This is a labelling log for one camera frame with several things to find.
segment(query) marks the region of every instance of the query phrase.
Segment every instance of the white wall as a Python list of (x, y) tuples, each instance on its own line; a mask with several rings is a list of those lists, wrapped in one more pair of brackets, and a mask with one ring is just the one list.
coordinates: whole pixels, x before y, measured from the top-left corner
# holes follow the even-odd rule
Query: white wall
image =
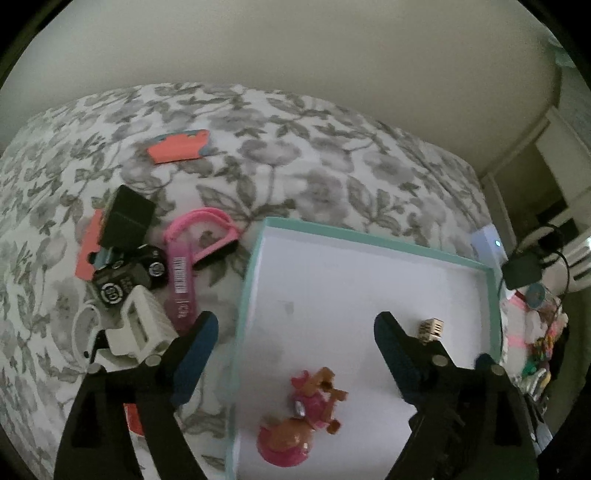
[(351, 106), (482, 170), (553, 98), (540, 27), (517, 0), (74, 0), (0, 90), (0, 145), (93, 92), (236, 82)]

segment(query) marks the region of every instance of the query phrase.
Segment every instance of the pink toy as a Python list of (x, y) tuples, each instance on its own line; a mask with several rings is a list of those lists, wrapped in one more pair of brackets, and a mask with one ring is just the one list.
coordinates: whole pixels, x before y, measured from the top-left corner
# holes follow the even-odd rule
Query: pink toy
[(262, 426), (256, 446), (269, 463), (280, 467), (296, 466), (308, 458), (312, 448), (313, 433), (323, 430), (332, 435), (340, 429), (340, 422), (333, 418), (335, 405), (347, 399), (347, 392), (333, 388), (335, 374), (326, 367), (310, 375), (304, 370), (293, 377), (296, 416), (273, 425)]

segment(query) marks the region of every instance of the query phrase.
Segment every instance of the white plastic device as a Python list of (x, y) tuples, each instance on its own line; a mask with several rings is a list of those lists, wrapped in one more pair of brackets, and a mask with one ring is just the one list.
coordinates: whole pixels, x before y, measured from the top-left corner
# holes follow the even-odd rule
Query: white plastic device
[(109, 349), (113, 355), (128, 355), (138, 363), (152, 353), (164, 353), (178, 337), (162, 305), (142, 285), (125, 299), (121, 320), (121, 328), (106, 330)]
[[(503, 275), (501, 266), (507, 261), (507, 254), (496, 227), (492, 223), (486, 225), (474, 232), (470, 240), (478, 254), (478, 261), (494, 270), (495, 282), (498, 285)], [(499, 295), (501, 299), (512, 295), (511, 290), (507, 290), (504, 286), (501, 288)]]

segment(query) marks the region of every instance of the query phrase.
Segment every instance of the black box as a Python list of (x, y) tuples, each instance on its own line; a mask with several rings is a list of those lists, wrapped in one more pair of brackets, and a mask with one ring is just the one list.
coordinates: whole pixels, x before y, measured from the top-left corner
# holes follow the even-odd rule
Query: black box
[(156, 205), (121, 185), (111, 197), (100, 229), (99, 245), (128, 252), (143, 245)]

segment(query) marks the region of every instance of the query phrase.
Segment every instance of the metal screw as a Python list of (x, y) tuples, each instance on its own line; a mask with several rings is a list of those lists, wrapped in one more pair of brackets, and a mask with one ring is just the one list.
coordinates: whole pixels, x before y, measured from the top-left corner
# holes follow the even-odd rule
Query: metal screw
[(446, 367), (449, 363), (447, 358), (445, 358), (443, 355), (433, 355), (431, 362), (433, 362), (433, 365), (436, 367)]
[(100, 372), (100, 369), (101, 369), (101, 367), (102, 367), (102, 366), (101, 366), (101, 364), (98, 364), (98, 363), (96, 363), (96, 362), (93, 362), (93, 363), (91, 363), (91, 364), (88, 366), (88, 368), (86, 369), (86, 372), (87, 372), (89, 375), (95, 375), (95, 374), (97, 374), (98, 372)]
[(505, 369), (500, 365), (492, 365), (491, 372), (493, 372), (495, 375), (498, 375), (499, 377), (505, 375)]
[(157, 365), (160, 364), (160, 361), (162, 360), (162, 357), (160, 357), (159, 355), (150, 355), (146, 360), (145, 363), (146, 365), (148, 365), (149, 367), (156, 367)]

